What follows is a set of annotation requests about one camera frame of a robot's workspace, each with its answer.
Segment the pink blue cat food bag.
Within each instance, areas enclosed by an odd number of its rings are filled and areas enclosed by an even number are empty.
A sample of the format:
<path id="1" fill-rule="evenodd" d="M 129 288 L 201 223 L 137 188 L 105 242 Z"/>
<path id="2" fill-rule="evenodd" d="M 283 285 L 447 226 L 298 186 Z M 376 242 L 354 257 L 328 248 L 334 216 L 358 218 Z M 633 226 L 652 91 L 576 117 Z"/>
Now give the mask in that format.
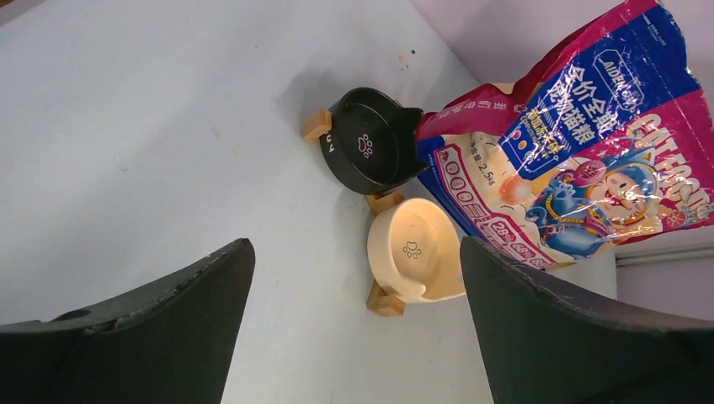
<path id="1" fill-rule="evenodd" d="M 417 130 L 425 188 L 463 231 L 533 268 L 713 223 L 713 127 L 673 15 L 625 1 L 512 85 Z"/>

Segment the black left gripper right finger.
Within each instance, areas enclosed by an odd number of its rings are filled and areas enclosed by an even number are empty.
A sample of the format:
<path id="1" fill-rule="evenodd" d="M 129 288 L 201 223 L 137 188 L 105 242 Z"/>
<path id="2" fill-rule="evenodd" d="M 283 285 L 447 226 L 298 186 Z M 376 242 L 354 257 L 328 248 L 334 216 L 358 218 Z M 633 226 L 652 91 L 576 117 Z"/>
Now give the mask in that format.
<path id="1" fill-rule="evenodd" d="M 596 294 L 477 237 L 460 258 L 495 402 L 712 402 L 712 322 Z"/>

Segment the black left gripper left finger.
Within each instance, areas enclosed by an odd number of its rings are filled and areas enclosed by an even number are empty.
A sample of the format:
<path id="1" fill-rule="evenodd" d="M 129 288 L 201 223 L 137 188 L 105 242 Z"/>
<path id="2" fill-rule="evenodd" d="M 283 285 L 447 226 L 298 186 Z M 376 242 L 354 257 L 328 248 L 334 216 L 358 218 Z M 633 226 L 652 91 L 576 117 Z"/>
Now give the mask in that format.
<path id="1" fill-rule="evenodd" d="M 220 402 L 254 267 L 240 238 L 48 322 L 3 325 L 2 402 Z"/>

